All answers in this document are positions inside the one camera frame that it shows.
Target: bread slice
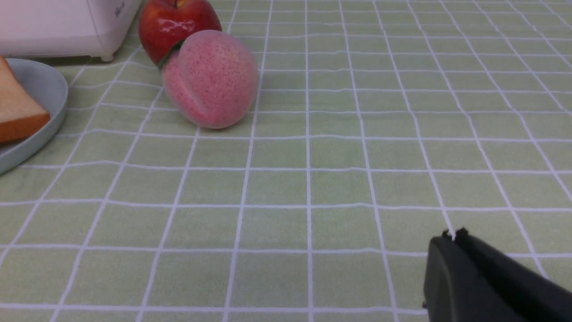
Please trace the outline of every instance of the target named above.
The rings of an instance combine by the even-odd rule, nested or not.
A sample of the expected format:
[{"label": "bread slice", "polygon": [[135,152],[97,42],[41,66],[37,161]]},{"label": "bread slice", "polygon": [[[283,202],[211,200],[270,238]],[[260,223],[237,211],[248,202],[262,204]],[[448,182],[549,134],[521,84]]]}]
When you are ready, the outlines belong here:
[{"label": "bread slice", "polygon": [[0,145],[29,138],[49,120],[50,113],[26,93],[0,56]]}]

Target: red apple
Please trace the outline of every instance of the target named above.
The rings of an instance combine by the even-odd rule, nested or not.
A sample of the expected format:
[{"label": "red apple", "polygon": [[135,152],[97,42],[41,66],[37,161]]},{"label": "red apple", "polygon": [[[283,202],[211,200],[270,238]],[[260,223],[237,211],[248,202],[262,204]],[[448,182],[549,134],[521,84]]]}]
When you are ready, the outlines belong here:
[{"label": "red apple", "polygon": [[141,11],[138,27],[143,50],[159,68],[174,47],[191,34],[223,30],[208,0],[149,0]]}]

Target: fuzzy peach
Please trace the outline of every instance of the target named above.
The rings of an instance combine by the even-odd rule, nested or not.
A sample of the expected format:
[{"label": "fuzzy peach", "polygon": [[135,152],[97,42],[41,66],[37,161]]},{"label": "fuzzy peach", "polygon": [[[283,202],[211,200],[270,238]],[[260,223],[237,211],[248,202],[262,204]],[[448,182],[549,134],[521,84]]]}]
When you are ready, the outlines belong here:
[{"label": "fuzzy peach", "polygon": [[165,92],[200,127],[229,127],[248,112],[258,93],[259,73],[252,52],[217,30],[189,36],[161,69]]}]

